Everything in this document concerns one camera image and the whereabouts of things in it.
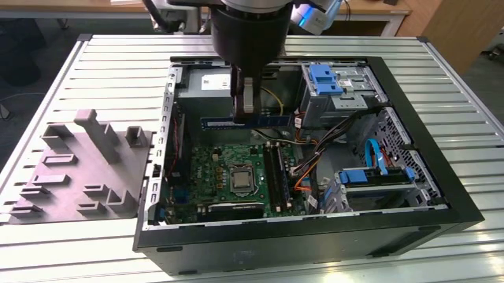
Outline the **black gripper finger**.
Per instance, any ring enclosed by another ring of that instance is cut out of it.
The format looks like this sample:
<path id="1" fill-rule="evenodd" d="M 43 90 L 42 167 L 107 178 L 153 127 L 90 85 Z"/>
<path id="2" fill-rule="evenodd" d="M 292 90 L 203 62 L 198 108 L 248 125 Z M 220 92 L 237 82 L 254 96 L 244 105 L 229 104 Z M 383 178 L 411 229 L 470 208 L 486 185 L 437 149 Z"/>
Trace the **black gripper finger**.
<path id="1" fill-rule="evenodd" d="M 233 121 L 249 123 L 261 115 L 262 110 L 261 74 L 246 75 L 238 66 L 233 66 L 230 95 L 233 97 Z"/>

